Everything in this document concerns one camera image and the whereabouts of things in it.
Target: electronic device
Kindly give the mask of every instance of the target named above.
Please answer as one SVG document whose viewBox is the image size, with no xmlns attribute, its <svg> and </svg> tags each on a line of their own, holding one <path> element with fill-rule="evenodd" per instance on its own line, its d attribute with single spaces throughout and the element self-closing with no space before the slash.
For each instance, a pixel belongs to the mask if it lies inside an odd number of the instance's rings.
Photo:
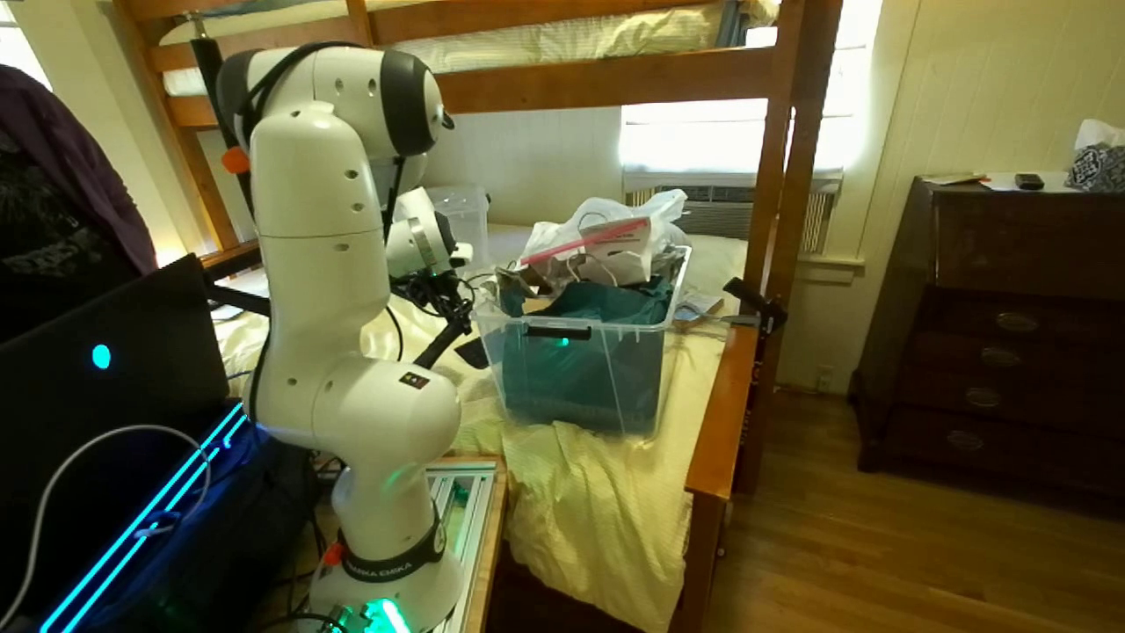
<svg viewBox="0 0 1125 633">
<path fill-rule="evenodd" d="M 0 366 L 0 610 L 39 631 L 232 410 L 200 260 L 3 342 Z"/>
<path fill-rule="evenodd" d="M 230 405 L 36 631 L 248 631 L 316 493 L 309 455 Z"/>
<path fill-rule="evenodd" d="M 312 577 L 309 610 L 365 614 L 394 597 L 412 631 L 432 631 L 467 574 L 442 548 L 426 485 L 426 463 L 447 455 L 459 424 L 452 385 L 429 366 L 467 329 L 467 303 L 452 303 L 435 351 L 415 362 L 365 358 L 360 329 L 387 310 L 394 265 L 458 288 L 447 243 L 426 240 L 429 196 L 377 183 L 387 167 L 402 175 L 404 159 L 449 128 L 439 86 L 409 53 L 299 46 L 232 57 L 214 102 L 221 128 L 248 149 L 248 208 L 271 285 L 271 342 L 248 413 L 274 441 L 347 463 L 333 485 L 340 560 Z M 383 251 L 394 236 L 426 258 Z"/>
</svg>

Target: wooden dresser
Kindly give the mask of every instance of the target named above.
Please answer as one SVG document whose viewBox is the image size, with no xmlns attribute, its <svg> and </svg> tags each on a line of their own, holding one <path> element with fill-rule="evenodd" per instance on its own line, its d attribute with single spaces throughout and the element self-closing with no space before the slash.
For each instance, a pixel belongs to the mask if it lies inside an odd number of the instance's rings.
<svg viewBox="0 0 1125 633">
<path fill-rule="evenodd" d="M 1125 497 L 1125 196 L 913 180 L 851 397 L 862 468 Z"/>
</svg>

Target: wall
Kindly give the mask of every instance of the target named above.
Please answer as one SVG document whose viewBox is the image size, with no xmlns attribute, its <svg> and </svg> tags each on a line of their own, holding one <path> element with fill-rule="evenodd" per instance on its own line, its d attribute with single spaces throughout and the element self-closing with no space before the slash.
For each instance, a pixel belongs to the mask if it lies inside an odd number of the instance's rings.
<svg viewBox="0 0 1125 633">
<path fill-rule="evenodd" d="M 169 153 L 124 60 L 108 5 L 102 0 L 6 0 L 28 37 L 49 86 L 99 136 L 102 153 L 130 186 L 158 260 L 200 243 L 189 204 L 177 183 Z"/>
<path fill-rule="evenodd" d="M 798 288 L 781 379 L 845 391 L 917 172 L 1057 172 L 1084 118 L 1125 125 L 1120 25 L 1120 0 L 887 5 L 871 102 L 887 142 L 847 175 L 835 213 L 864 276 Z"/>
<path fill-rule="evenodd" d="M 198 230 L 114 44 L 104 5 L 12 6 L 56 93 L 118 167 L 158 243 L 194 245 Z M 785 385 L 835 396 L 847 387 L 913 172 L 1064 170 L 1084 118 L 1125 125 L 1120 25 L 1120 0 L 887 0 L 871 136 L 827 240 L 827 260 L 864 255 L 864 267 L 800 272 L 785 333 Z M 500 217 L 562 217 L 581 196 L 621 186 L 614 109 L 464 118 L 429 159 L 429 180 L 486 183 Z"/>
</svg>

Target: laptop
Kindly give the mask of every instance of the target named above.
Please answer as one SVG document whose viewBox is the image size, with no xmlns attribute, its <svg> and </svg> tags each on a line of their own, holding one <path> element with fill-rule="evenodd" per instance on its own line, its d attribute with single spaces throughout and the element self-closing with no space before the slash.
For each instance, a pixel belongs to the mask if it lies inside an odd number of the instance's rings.
<svg viewBox="0 0 1125 633">
<path fill-rule="evenodd" d="M 20 596 L 16 614 L 46 614 L 224 410 L 198 258 L 3 342 L 0 610 Z M 23 589 L 36 521 L 39 557 Z"/>
</svg>

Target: mattress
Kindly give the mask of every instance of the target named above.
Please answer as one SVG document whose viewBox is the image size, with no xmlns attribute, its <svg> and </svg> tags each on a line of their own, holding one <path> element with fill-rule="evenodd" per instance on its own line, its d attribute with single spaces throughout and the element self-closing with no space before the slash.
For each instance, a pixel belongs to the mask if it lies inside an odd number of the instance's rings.
<svg viewBox="0 0 1125 633">
<path fill-rule="evenodd" d="M 745 243 L 695 236 L 683 295 L 722 295 L 740 276 Z M 412 303 L 391 303 L 409 358 L 432 342 L 439 320 Z M 246 397 L 262 318 L 217 318 L 221 354 L 232 391 Z M 710 318 L 663 342 L 661 405 L 654 435 L 594 435 L 571 424 L 515 427 L 500 413 L 489 370 L 470 370 L 452 351 L 439 372 L 458 385 L 458 455 L 494 455 L 510 468 L 507 542 L 541 584 L 599 604 L 635 631 L 668 631 L 683 577 L 691 503 L 687 471 L 702 427 L 710 385 L 724 351 L 726 323 Z M 361 333 L 372 358 L 396 354 L 387 318 Z"/>
<path fill-rule="evenodd" d="M 259 30 L 303 25 L 346 17 L 346 0 L 299 0 L 274 11 L 237 11 L 203 17 L 208 37 L 244 37 Z M 194 39 L 194 25 L 173 30 L 162 46 L 184 46 Z M 494 30 L 442 39 L 412 39 L 394 50 L 415 53 L 429 70 L 486 70 L 486 68 L 532 68 L 562 60 L 602 60 L 633 53 L 668 53 L 668 50 L 706 50 L 722 39 L 722 5 L 683 6 L 683 11 L 647 11 L 621 17 L 581 17 L 528 30 Z M 198 68 L 164 70 L 164 93 L 203 94 L 203 77 Z"/>
</svg>

